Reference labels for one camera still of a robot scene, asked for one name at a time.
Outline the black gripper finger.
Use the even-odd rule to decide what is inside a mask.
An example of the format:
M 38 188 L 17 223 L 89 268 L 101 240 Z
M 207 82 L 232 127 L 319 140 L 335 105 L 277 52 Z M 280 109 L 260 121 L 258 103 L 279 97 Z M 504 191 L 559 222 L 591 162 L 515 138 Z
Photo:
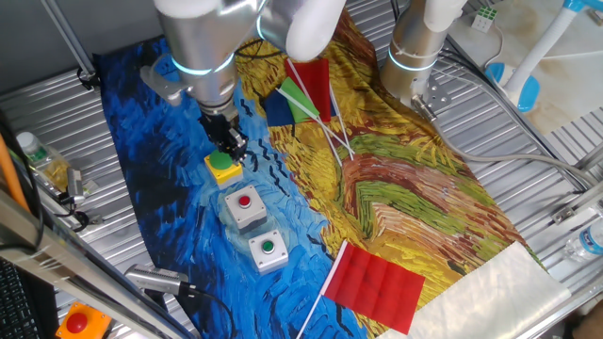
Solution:
M 233 159 L 244 159 L 248 147 L 248 137 L 237 129 L 231 129 L 230 134 L 233 138 L 233 150 L 231 157 Z
M 221 151 L 227 153 L 234 163 L 238 163 L 239 134 L 226 136 L 221 143 Z

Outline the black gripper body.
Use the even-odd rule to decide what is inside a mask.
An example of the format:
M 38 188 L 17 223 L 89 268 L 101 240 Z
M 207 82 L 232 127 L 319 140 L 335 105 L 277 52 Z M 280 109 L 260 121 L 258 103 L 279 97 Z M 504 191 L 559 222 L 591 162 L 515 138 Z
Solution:
M 204 128 L 209 140 L 221 150 L 221 143 L 223 139 L 231 135 L 231 129 L 238 129 L 237 119 L 228 121 L 224 115 L 208 115 L 202 114 L 199 118 L 199 123 Z

